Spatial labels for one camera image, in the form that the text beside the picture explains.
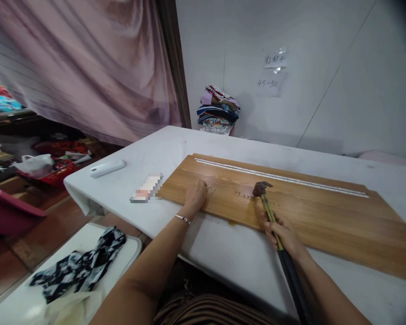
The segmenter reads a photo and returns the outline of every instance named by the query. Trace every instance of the hand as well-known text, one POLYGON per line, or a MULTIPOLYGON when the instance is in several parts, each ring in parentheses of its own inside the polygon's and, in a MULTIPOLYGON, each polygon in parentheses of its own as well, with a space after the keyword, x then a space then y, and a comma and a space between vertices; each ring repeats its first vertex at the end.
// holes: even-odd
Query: hand
POLYGON ((207 185, 205 181, 197 180, 186 190, 185 205, 183 209, 189 217, 194 217, 197 211, 199 211, 206 202, 206 188, 207 185))
POLYGON ((308 252, 307 248, 305 248, 304 243, 300 240, 290 221, 285 217, 275 214, 275 212, 274 216, 277 222, 265 223, 266 236, 268 237, 272 246, 275 249, 278 249, 277 240, 272 234, 272 232, 274 232, 279 236, 285 250, 289 252, 290 256, 295 262, 301 264, 312 259, 310 253, 308 252))

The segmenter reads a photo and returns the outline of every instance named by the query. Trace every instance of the black and white fabric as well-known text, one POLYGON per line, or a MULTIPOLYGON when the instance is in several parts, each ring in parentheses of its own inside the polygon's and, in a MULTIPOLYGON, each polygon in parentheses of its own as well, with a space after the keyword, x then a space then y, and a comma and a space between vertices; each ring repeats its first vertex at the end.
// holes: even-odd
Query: black and white fabric
POLYGON ((125 242, 123 232, 116 227, 107 228, 92 251, 73 251, 56 265, 36 273, 30 286, 41 284, 47 303, 63 295, 74 284, 74 292, 92 291, 125 242))

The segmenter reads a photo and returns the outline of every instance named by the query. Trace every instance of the paper sign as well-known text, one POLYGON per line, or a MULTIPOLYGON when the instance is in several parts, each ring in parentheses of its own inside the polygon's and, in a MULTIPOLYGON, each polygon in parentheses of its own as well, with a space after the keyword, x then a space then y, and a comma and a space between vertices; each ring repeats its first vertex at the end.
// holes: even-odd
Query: paper sign
POLYGON ((273 70, 262 69, 256 82, 257 94, 266 97, 281 97, 281 89, 287 78, 287 72, 277 74, 273 70))
POLYGON ((265 57, 264 68, 287 67, 286 49, 281 48, 276 53, 268 54, 265 57))

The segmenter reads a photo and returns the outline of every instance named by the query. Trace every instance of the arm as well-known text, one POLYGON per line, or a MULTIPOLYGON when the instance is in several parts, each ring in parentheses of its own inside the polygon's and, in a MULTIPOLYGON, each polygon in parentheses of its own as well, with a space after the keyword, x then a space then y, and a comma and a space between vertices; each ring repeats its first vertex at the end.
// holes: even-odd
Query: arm
POLYGON ((313 260, 289 220, 278 215, 275 218, 276 223, 265 223, 269 241, 277 249, 277 241, 272 232, 280 237, 284 248, 305 275, 328 323, 331 325, 371 325, 329 275, 313 260))
MULTIPOLYGON (((192 221, 205 201, 206 183, 198 181, 186 191, 177 214, 192 221)), ((91 324, 151 324, 188 228, 173 218, 116 283, 91 324)))

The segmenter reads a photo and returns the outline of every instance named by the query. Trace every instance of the white strip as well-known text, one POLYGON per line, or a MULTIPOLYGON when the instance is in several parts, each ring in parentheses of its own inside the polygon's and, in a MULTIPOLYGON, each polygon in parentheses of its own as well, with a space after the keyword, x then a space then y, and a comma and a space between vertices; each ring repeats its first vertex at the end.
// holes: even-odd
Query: white strip
POLYGON ((302 180, 298 180, 298 179, 295 179, 295 178, 284 177, 284 176, 279 176, 279 175, 273 175, 273 174, 268 174, 268 173, 264 173, 264 172, 258 172, 258 171, 254 171, 254 170, 251 170, 251 169, 245 169, 245 168, 241 168, 241 167, 237 167, 237 166, 221 164, 219 162, 217 162, 217 163, 216 162, 211 162, 211 161, 200 159, 200 158, 194 158, 194 159, 198 163, 204 163, 204 164, 207 164, 207 165, 211 165, 211 166, 215 166, 215 167, 221 167, 221 168, 224 168, 224 169, 230 169, 230 170, 237 171, 237 172, 244 172, 244 173, 247 173, 247 174, 252 174, 252 175, 257 175, 257 176, 276 179, 278 181, 286 181, 286 182, 289 182, 289 183, 295 183, 295 184, 320 188, 320 189, 323 189, 323 190, 330 190, 330 191, 333 191, 333 192, 340 192, 340 193, 344 193, 344 194, 350 194, 350 195, 369 198, 369 196, 364 192, 348 190, 348 189, 343 189, 343 188, 340 188, 340 187, 323 185, 323 184, 318 184, 318 183, 312 183, 312 182, 309 182, 309 181, 302 181, 302 180))

